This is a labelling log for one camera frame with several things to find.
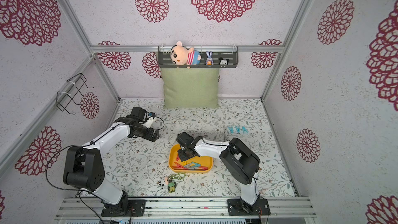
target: bunny figurine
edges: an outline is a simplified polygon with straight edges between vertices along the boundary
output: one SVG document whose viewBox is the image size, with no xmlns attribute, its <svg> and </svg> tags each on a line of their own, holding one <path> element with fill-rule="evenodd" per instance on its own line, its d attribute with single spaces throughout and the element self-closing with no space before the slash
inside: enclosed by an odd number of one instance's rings
<svg viewBox="0 0 398 224">
<path fill-rule="evenodd" d="M 214 62 L 213 62 L 213 58 L 211 57 L 212 55 L 213 55 L 213 52 L 206 52 L 206 55 L 207 55 L 207 59 L 206 59 L 206 64 L 207 65 L 213 65 L 214 64 Z"/>
</svg>

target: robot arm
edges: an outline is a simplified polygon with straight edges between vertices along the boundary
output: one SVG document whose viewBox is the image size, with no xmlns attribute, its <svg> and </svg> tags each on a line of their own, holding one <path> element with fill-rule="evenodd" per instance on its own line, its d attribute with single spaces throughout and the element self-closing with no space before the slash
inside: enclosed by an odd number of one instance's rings
<svg viewBox="0 0 398 224">
<path fill-rule="evenodd" d="M 65 184 L 91 192 L 102 199 L 105 207 L 115 215 L 128 212 L 127 193 L 105 178 L 102 157 L 122 139 L 142 137 L 155 142 L 159 130 L 151 128 L 156 120 L 153 112 L 134 107 L 130 115 L 118 118 L 112 126 L 83 146 L 68 149 L 63 181 Z"/>
<path fill-rule="evenodd" d="M 193 138 L 186 132 L 178 135 L 176 141 L 181 146 L 178 156 L 186 161 L 194 156 L 209 156 L 220 159 L 239 182 L 241 199 L 247 208 L 252 208 L 257 201 L 257 176 L 260 159 L 240 139 L 233 138 L 230 142 L 215 142 L 203 137 Z"/>
</svg>

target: red plastic clip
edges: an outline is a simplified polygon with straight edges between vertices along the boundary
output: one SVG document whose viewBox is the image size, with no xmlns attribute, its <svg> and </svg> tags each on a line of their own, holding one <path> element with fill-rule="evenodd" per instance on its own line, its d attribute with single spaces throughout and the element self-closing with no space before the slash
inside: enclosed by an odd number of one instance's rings
<svg viewBox="0 0 398 224">
<path fill-rule="evenodd" d="M 174 169 L 185 169 L 188 170 L 187 168 L 184 168 L 181 164 L 174 162 L 177 166 L 173 166 Z"/>
</svg>

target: black metal shelf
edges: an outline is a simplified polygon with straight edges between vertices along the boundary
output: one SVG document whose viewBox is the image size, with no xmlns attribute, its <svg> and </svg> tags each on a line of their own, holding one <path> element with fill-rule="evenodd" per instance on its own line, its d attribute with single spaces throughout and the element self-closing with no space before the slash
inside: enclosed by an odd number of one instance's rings
<svg viewBox="0 0 398 224">
<path fill-rule="evenodd" d="M 202 59 L 197 65 L 181 65 L 177 66 L 174 64 L 170 58 L 170 52 L 161 52 L 160 47 L 158 47 L 158 63 L 160 68 L 235 68 L 239 62 L 238 58 L 238 47 L 235 52 L 213 52 L 212 58 L 214 60 L 214 65 L 206 65 L 207 55 L 206 52 L 199 52 Z M 219 58 L 229 59 L 227 65 L 220 65 Z"/>
</svg>

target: floral tablecloth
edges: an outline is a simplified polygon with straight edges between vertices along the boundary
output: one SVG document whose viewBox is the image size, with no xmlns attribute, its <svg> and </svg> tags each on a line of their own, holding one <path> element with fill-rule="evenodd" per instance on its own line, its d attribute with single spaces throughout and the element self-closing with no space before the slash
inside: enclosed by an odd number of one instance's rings
<svg viewBox="0 0 398 224">
<path fill-rule="evenodd" d="M 159 182 L 173 174 L 168 167 L 171 147 L 176 144 L 178 133 L 192 136 L 207 135 L 208 139 L 223 141 L 237 137 L 260 160 L 257 186 L 261 196 L 294 196 L 294 189 L 287 177 L 279 151 L 269 127 L 260 100 L 219 100 L 220 108 L 164 109 L 162 99 L 126 99 L 117 112 L 118 117 L 130 114 L 133 107 L 155 112 L 165 122 L 156 142 L 142 138 L 125 138 L 104 157 L 106 177 L 130 196 L 240 196 L 237 181 L 219 159 L 214 159 L 212 170 L 205 174 L 187 174 L 177 183 L 176 191 L 169 193 Z M 161 121 L 152 127 L 160 128 Z M 228 126 L 233 126 L 233 133 Z M 249 133 L 236 132 L 235 126 L 245 127 Z"/>
</svg>

